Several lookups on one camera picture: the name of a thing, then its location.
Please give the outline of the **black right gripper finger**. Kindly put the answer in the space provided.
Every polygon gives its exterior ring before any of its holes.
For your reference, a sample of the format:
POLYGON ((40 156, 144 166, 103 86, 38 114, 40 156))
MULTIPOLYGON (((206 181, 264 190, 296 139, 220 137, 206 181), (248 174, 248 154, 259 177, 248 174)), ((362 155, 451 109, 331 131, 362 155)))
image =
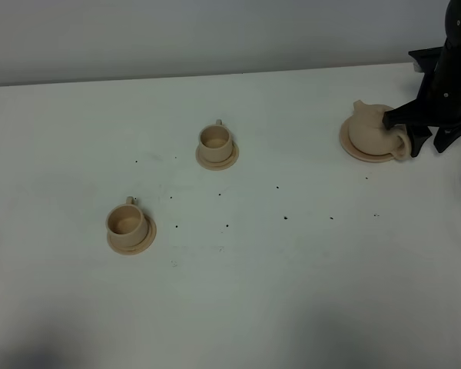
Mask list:
MULTIPOLYGON (((428 127, 408 127, 411 143, 411 157, 416 157, 428 138, 432 136, 428 127)), ((443 153, 454 141, 461 137, 461 125, 452 128, 439 128, 433 145, 438 153, 443 153)))
POLYGON ((385 112, 383 115, 383 125, 386 130, 404 125, 406 131, 410 133, 430 133, 429 123, 429 109, 419 99, 385 112))

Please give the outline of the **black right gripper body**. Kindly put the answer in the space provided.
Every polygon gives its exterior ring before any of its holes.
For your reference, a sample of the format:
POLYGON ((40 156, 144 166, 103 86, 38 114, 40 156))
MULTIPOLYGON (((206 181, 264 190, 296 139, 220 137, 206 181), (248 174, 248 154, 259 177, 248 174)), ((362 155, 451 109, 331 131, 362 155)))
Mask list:
POLYGON ((446 40, 442 47, 414 50, 409 55, 424 73, 413 125, 461 125, 461 45, 446 40))

